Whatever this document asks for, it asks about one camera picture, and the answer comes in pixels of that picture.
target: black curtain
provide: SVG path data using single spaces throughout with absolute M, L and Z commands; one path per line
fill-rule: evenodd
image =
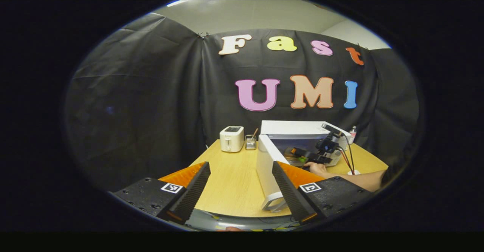
M 238 53 L 219 54 L 222 37 L 246 34 L 252 39 Z M 297 49 L 269 49 L 275 36 L 290 37 Z M 313 40 L 327 43 L 332 55 L 315 53 Z M 347 48 L 359 52 L 364 64 Z M 322 77 L 332 78 L 333 106 L 292 108 L 293 75 L 306 76 L 313 87 Z M 243 79 L 256 81 L 254 102 L 266 100 L 262 80 L 280 80 L 275 106 L 243 108 L 235 85 Z M 348 80 L 358 83 L 352 109 L 344 107 Z M 111 191 L 187 167 L 223 128 L 240 125 L 249 134 L 262 120 L 328 121 L 344 130 L 356 125 L 356 143 L 387 162 L 403 149 L 417 116 L 413 80 L 392 49 L 369 51 L 334 37 L 280 29 L 200 37 L 154 13 L 99 44 L 74 74 L 66 98 L 73 153 L 92 181 Z
M 116 191 L 187 167 L 203 151 L 201 39 L 150 13 L 110 35 L 79 66 L 66 126 L 81 169 Z

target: forearm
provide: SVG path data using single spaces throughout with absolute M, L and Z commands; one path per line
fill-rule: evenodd
M 323 178 L 333 178 L 335 176 L 340 176 L 348 180 L 349 182 L 362 187 L 370 192 L 375 192 L 382 186 L 382 178 L 385 171 L 378 171 L 374 173 L 362 173 L 361 175 L 339 175 L 336 173 L 323 172 L 321 176 Z

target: hand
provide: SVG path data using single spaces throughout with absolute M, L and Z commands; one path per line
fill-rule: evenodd
M 309 167 L 309 171 L 311 173 L 321 176 L 322 178 L 324 178 L 325 174 L 328 173 L 324 164 L 317 164 L 315 162 L 309 161 L 304 164 L 304 167 Z
M 233 226 L 228 226 L 228 227 L 225 228 L 225 230 L 217 230 L 217 231 L 243 231 L 243 230 L 240 229 L 240 228 L 233 227 Z

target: white toaster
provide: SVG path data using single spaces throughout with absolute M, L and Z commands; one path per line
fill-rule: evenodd
M 239 152 L 244 146 L 244 127 L 228 126 L 220 131 L 220 149 L 224 152 Z

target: table surface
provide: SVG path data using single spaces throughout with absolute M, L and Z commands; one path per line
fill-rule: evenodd
M 386 170 L 388 166 L 356 144 L 351 145 L 355 169 L 360 173 Z M 211 175 L 200 196 L 196 209 L 229 216 L 268 217 L 285 216 L 291 212 L 288 207 L 271 213 L 261 209 L 264 192 L 256 172 L 257 149 L 229 153 L 220 150 L 216 140 L 190 166 L 208 161 Z M 346 155 L 351 159 L 349 150 Z M 346 174 L 349 171 L 344 159 L 337 165 L 327 167 L 330 173 Z

